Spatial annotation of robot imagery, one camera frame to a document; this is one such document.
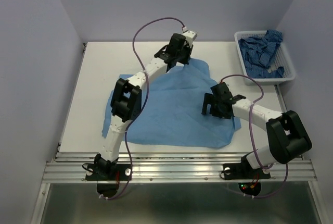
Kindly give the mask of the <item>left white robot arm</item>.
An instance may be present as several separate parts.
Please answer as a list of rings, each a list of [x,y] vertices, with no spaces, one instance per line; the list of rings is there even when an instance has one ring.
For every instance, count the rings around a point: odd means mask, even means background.
[[[111,106],[110,137],[102,150],[94,158],[93,172],[103,180],[111,180],[116,174],[119,149],[126,129],[138,117],[142,110],[142,92],[150,83],[167,73],[177,63],[189,64],[193,42],[197,32],[185,31],[174,33],[169,44],[155,53],[154,58],[142,71],[129,77],[119,79],[114,87]]]

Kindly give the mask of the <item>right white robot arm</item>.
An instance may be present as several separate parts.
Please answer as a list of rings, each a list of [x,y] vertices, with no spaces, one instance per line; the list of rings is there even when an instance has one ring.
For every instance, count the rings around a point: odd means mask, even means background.
[[[220,176],[224,180],[252,179],[255,176],[268,179],[270,174],[264,170],[270,165],[287,164],[312,148],[308,133],[295,111],[282,113],[256,105],[245,96],[233,96],[225,83],[211,87],[211,93],[204,95],[201,113],[222,119],[240,118],[267,134],[266,147],[254,149],[239,163],[223,165]]]

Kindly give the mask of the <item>light blue long sleeve shirt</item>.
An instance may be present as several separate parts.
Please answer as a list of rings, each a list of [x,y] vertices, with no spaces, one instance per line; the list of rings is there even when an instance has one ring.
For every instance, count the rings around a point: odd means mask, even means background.
[[[238,118],[221,119],[202,115],[204,95],[216,81],[209,65],[191,59],[175,66],[149,85],[147,105],[121,140],[140,145],[172,145],[221,148],[229,145],[241,129]]]

